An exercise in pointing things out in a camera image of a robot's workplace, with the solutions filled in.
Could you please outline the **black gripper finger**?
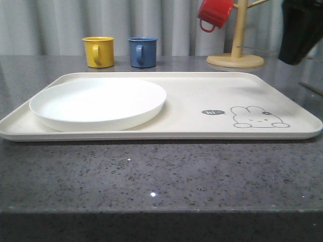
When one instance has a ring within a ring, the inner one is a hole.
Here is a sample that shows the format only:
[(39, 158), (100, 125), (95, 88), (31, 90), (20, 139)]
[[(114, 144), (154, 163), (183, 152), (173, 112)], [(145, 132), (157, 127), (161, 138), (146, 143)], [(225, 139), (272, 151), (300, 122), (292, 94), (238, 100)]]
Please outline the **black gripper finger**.
[(279, 59), (296, 65), (322, 39), (322, 1), (283, 1), (282, 12)]

